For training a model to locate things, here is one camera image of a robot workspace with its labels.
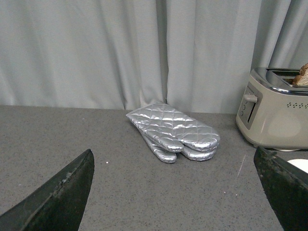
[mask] white curtain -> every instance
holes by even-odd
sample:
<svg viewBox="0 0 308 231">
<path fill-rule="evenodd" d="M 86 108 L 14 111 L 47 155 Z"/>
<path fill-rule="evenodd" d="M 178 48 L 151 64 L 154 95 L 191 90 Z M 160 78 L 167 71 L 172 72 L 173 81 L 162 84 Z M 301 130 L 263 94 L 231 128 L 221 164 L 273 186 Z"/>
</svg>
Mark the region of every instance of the white curtain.
<svg viewBox="0 0 308 231">
<path fill-rule="evenodd" d="M 255 67 L 308 63 L 306 0 L 2 0 L 0 104 L 236 113 Z"/>
</svg>

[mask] speckled countertop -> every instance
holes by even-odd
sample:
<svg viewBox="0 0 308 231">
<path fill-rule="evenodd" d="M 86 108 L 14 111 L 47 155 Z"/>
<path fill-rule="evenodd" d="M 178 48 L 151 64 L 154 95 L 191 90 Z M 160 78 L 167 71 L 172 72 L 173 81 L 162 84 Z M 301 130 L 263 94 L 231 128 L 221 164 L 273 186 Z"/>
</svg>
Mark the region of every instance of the speckled countertop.
<svg viewBox="0 0 308 231">
<path fill-rule="evenodd" d="M 282 231 L 235 115 L 190 113 L 219 132 L 217 153 L 169 165 L 127 112 L 0 106 L 0 214 L 90 148 L 95 171 L 80 231 Z"/>
</svg>

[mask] oven mitt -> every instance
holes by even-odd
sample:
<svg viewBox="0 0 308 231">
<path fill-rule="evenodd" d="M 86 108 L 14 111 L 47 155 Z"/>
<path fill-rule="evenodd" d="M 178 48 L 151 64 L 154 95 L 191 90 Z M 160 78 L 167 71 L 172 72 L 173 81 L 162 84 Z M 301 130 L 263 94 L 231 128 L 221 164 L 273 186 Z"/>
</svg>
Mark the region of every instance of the oven mitt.
<svg viewBox="0 0 308 231">
<path fill-rule="evenodd" d="M 140 132 L 145 142 L 152 150 L 152 152 L 160 159 L 162 162 L 167 164 L 173 164 L 177 160 L 177 154 L 166 151 L 161 148 L 159 145 L 152 142 L 149 138 L 147 138 L 142 132 Z"/>
<path fill-rule="evenodd" d="M 220 137 L 213 128 L 162 102 L 136 109 L 126 116 L 145 137 L 172 153 L 182 152 L 184 145 L 209 153 L 219 144 Z"/>
<path fill-rule="evenodd" d="M 155 144 L 152 140 L 147 138 L 142 132 L 141 132 L 141 135 L 146 141 L 146 143 L 148 144 L 148 146 L 150 147 L 150 149 L 152 150 L 152 152 L 158 157 L 158 159 L 160 159 L 162 162 L 167 163 L 167 164 L 172 164 L 176 162 L 177 155 L 175 153 L 166 151 L 159 145 Z M 184 146 L 184 149 L 181 151 L 181 153 L 185 157 L 187 157 L 190 160 L 194 160 L 194 161 L 209 160 L 214 156 L 215 152 L 216 152 L 216 148 L 211 152 L 203 153 L 203 152 L 199 152 L 194 149 L 191 149 L 187 146 Z"/>
</svg>

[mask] silver toaster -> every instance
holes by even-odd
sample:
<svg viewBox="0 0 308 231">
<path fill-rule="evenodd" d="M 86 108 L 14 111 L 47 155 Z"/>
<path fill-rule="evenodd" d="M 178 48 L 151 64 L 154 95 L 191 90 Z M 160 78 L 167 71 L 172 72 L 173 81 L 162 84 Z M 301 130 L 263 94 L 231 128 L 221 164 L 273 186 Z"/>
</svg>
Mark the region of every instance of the silver toaster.
<svg viewBox="0 0 308 231">
<path fill-rule="evenodd" d="M 254 146 L 288 151 L 308 148 L 308 86 L 294 86 L 299 70 L 256 68 L 236 115 Z"/>
</svg>

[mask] toaster button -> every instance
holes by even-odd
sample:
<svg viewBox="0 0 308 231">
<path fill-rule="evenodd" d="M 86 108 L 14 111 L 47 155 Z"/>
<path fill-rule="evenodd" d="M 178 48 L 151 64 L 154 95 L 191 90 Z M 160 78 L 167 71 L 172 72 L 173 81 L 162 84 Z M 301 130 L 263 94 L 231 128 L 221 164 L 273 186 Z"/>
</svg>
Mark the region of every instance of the toaster button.
<svg viewBox="0 0 308 231">
<path fill-rule="evenodd" d="M 256 103 L 258 101 L 258 98 L 255 95 L 244 95 L 244 99 L 248 102 L 253 102 L 253 103 Z"/>
</svg>

